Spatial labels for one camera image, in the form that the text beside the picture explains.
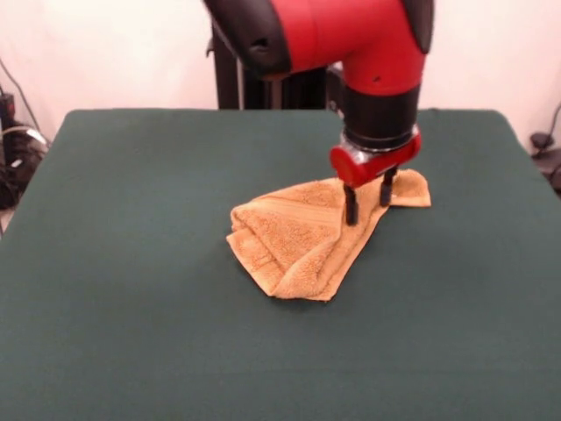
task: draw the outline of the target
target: cable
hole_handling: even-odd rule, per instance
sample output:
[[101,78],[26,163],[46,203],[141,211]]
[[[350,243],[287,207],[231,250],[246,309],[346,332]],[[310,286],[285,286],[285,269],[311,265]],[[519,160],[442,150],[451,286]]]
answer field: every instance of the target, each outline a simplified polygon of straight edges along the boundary
[[555,114],[553,114],[553,122],[551,123],[550,138],[553,137],[555,128],[557,127],[557,118],[559,117],[559,112],[561,112],[561,103],[557,106]]
[[14,76],[11,75],[10,71],[8,70],[8,68],[6,67],[6,65],[4,64],[4,62],[2,61],[2,57],[0,57],[0,68],[2,68],[2,70],[4,71],[4,73],[6,73],[6,76],[8,76],[8,79],[10,79],[10,81],[14,84],[14,86],[18,89],[19,95],[21,96],[21,99],[24,100],[24,104],[25,104],[25,108],[27,109],[27,111],[29,112],[29,115],[31,116],[32,120],[33,120],[33,124],[35,125],[35,128],[37,130],[41,130],[39,128],[39,123],[37,123],[37,119],[35,118],[35,114],[33,114],[33,110],[32,107],[29,106],[29,103],[27,102],[27,98],[25,97],[24,91],[21,89],[21,86],[19,86],[18,81],[16,81],[16,79],[14,79]]
[[[553,139],[553,133],[555,132],[555,128],[557,127],[557,118],[559,117],[559,112],[561,112],[561,103],[557,106],[557,109],[553,113],[553,121],[551,122],[550,132],[547,134],[547,137],[546,137],[547,140]],[[535,156],[541,155],[542,153],[544,153],[549,148],[550,148],[550,145],[548,145],[548,142],[547,141],[544,142],[542,147],[540,147],[537,150],[537,153],[536,153]]]
[[51,146],[50,140],[48,140],[45,136],[43,136],[38,130],[35,130],[34,128],[28,125],[15,125],[13,127],[10,127],[9,129],[6,129],[2,132],[2,136],[0,136],[0,139],[3,138],[6,134],[14,133],[14,132],[25,132],[25,134],[34,138],[35,140],[42,143],[43,145],[47,147]]

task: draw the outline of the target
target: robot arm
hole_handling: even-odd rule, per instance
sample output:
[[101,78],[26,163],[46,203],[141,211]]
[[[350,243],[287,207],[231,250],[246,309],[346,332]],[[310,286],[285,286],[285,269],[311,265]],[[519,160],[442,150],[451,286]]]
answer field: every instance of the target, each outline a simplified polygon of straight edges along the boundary
[[[348,188],[384,174],[391,186],[397,167],[421,146],[415,123],[435,0],[203,1],[224,41],[257,77],[341,61],[344,130],[331,164]],[[382,195],[388,205],[387,191]]]

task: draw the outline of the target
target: crumpled towel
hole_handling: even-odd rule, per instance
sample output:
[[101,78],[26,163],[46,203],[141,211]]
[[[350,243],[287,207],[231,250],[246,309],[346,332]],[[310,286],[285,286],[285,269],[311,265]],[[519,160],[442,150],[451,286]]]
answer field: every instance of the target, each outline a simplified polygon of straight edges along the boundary
[[[382,177],[357,189],[359,222],[344,221],[343,184],[307,182],[257,197],[231,211],[231,250],[268,296],[327,302],[388,207]],[[429,185],[405,169],[394,178],[390,206],[430,207]]]

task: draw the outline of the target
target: towel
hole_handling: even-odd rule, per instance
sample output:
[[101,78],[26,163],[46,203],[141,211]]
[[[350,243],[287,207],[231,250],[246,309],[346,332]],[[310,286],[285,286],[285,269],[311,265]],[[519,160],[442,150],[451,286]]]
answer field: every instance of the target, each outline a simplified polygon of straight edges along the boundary
[[[345,223],[343,184],[306,182],[257,197],[231,211],[232,252],[271,297],[330,301],[388,207],[381,177],[357,189],[359,222]],[[429,186],[412,169],[394,178],[391,206],[430,207]]]

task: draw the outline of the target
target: green tabletop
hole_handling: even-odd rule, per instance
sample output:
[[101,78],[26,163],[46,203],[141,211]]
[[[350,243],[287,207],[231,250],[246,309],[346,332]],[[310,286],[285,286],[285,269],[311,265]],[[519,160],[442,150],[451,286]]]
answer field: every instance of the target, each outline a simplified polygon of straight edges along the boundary
[[313,111],[77,111],[0,242],[0,419],[561,419],[561,203],[495,112],[424,111],[430,209],[334,301],[266,297],[230,210],[333,176]]

